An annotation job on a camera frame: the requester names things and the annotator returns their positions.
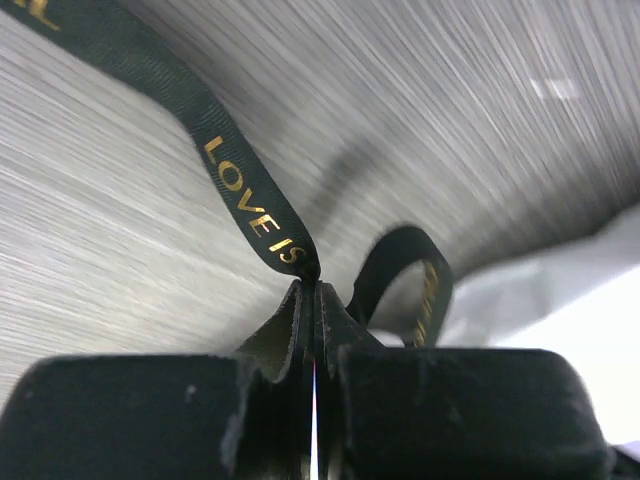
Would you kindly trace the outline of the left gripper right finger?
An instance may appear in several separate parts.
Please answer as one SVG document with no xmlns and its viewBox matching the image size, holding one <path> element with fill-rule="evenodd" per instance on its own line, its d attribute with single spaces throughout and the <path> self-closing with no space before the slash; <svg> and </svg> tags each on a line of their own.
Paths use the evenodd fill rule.
<svg viewBox="0 0 640 480">
<path fill-rule="evenodd" d="M 583 381 L 540 349 L 397 348 L 315 293 L 322 479 L 606 479 Z"/>
</svg>

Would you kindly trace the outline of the white wrapping paper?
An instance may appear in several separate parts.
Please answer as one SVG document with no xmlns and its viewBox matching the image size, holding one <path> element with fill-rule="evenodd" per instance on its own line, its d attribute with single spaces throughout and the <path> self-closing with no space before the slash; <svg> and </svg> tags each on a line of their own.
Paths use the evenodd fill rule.
<svg viewBox="0 0 640 480">
<path fill-rule="evenodd" d="M 582 376 L 607 441 L 639 452 L 639 209 L 454 290 L 442 347 L 542 348 Z"/>
</svg>

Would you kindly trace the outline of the black ribbon gold letters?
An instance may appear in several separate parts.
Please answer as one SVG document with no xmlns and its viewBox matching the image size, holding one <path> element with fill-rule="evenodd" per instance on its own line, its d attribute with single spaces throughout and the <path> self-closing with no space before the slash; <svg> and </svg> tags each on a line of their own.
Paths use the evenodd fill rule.
<svg viewBox="0 0 640 480">
<path fill-rule="evenodd" d="M 140 18 L 116 1 L 4 1 L 2 10 L 79 60 L 171 113 L 198 154 L 240 231 L 271 269 L 295 277 L 277 313 L 248 340 L 304 345 L 300 311 L 314 303 L 320 262 L 303 221 L 211 89 Z M 381 237 L 354 282 L 348 326 L 367 326 L 383 294 L 405 269 L 423 266 L 422 311 L 408 345 L 436 344 L 453 290 L 450 266 L 414 225 Z"/>
</svg>

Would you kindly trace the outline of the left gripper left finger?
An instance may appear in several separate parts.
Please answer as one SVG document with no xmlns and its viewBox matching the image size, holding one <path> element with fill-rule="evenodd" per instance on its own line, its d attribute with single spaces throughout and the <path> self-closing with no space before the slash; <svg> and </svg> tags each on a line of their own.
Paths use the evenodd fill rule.
<svg viewBox="0 0 640 480">
<path fill-rule="evenodd" d="M 5 479 L 305 479 L 315 289 L 234 353 L 42 359 L 1 415 Z"/>
</svg>

